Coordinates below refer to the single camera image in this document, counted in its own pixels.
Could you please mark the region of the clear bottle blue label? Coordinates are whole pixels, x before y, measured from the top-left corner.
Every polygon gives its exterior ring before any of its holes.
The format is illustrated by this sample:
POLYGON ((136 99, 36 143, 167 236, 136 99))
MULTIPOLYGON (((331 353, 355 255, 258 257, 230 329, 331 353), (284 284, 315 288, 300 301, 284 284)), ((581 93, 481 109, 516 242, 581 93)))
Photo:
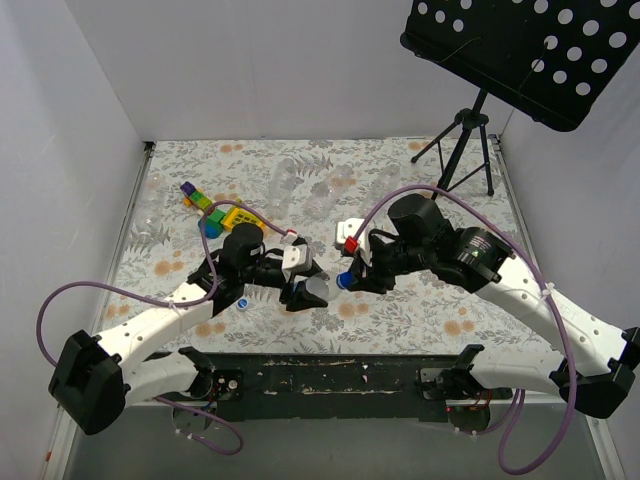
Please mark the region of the clear bottle blue label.
POLYGON ((296 283, 296 291, 310 294, 312 298, 330 302, 339 294, 339 288, 334 279, 326 276, 310 277, 296 283))

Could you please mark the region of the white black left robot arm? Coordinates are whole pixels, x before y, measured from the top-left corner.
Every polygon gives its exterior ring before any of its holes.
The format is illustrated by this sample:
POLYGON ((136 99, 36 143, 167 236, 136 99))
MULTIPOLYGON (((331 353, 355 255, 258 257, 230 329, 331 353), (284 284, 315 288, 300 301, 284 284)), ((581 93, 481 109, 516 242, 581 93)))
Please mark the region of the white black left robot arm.
POLYGON ((214 388, 215 367, 193 347, 170 354, 160 348, 183 332, 234 306, 247 285, 273 288, 290 312, 324 308, 320 292, 328 275, 305 240, 281 249, 263 248, 262 230, 234 227, 187 280, 152 308, 95 335, 70 336, 48 391, 87 435, 102 432, 138 402, 177 392, 193 400, 214 388))

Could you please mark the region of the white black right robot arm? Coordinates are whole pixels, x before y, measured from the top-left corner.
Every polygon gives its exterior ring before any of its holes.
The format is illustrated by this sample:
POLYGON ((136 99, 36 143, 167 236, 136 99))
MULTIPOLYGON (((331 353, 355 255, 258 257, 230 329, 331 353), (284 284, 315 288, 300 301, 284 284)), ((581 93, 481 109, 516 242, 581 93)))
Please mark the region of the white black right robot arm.
POLYGON ((612 326, 551 287, 540 287, 515 249, 479 227, 455 228, 437 204, 420 194, 388 209, 389 233, 355 218, 336 228, 336 246, 352 257, 342 287, 385 294, 400 275, 429 270, 440 281, 492 303, 552 347, 546 354, 498 354, 466 346, 455 363, 422 381, 428 397, 463 399, 481 392, 521 389, 576 396, 576 409, 610 417, 627 398, 639 364, 639 331, 612 326))

